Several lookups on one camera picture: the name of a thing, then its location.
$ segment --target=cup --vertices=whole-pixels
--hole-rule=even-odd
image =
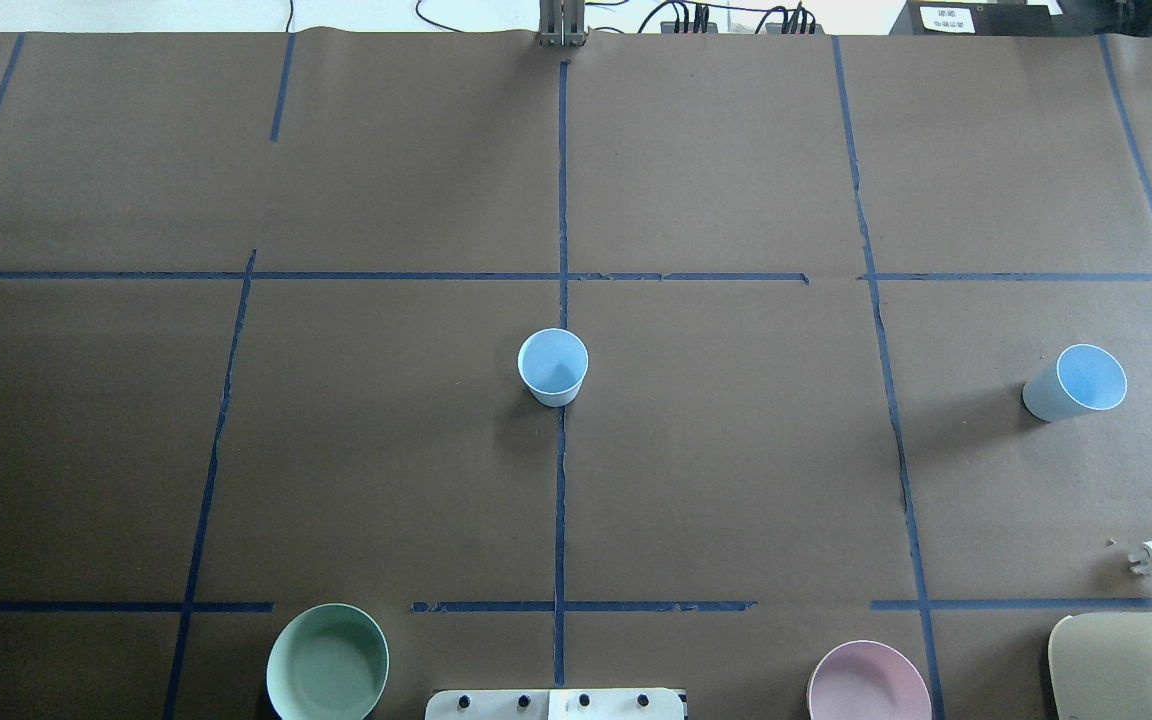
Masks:
[[[562,407],[576,399],[589,370],[589,351],[575,334],[546,328],[518,348],[518,376],[541,406]]]
[[[1093,344],[1071,344],[1025,382],[1021,396],[1036,418],[1055,423],[1112,410],[1127,393],[1128,377],[1114,356]]]

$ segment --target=wire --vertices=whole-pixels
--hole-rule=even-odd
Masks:
[[[415,9],[416,9],[416,17],[417,18],[425,20],[425,22],[429,23],[429,24],[431,24],[432,26],[440,26],[442,29],[449,29],[449,31],[453,31],[453,32],[465,32],[465,31],[463,31],[463,29],[454,28],[454,26],[446,26],[444,23],[438,23],[438,22],[434,22],[431,18],[426,18],[425,14],[420,13],[420,3],[424,3],[424,1],[425,0],[416,0],[416,8]]]
[[[774,6],[774,8],[772,8],[771,10],[765,12],[763,14],[763,18],[758,20],[758,26],[755,28],[755,35],[758,35],[758,31],[763,29],[763,24],[767,23],[767,18],[771,18],[772,14],[776,13],[776,10],[780,10],[781,14],[783,15],[781,20],[785,20],[785,22],[781,23],[781,26],[787,26],[787,24],[790,24],[790,9],[786,8],[785,5],[778,5]]]
[[[666,5],[672,6],[672,8],[673,8],[673,10],[675,10],[675,13],[679,12],[679,8],[681,6],[681,8],[682,8],[682,26],[683,28],[687,28],[687,24],[691,23],[691,13],[690,13],[689,9],[687,9],[687,3],[684,3],[684,1],[682,1],[682,0],[664,0],[664,3],[659,3],[658,6],[655,6],[655,8],[651,13],[647,14],[647,17],[643,18],[643,24],[639,25],[639,33],[643,32],[646,26],[649,26],[649,22],[652,22],[653,15],[658,14]],[[675,20],[673,20],[673,28],[675,28],[675,32],[679,31],[679,20],[677,20],[677,16],[679,15],[675,15]]]

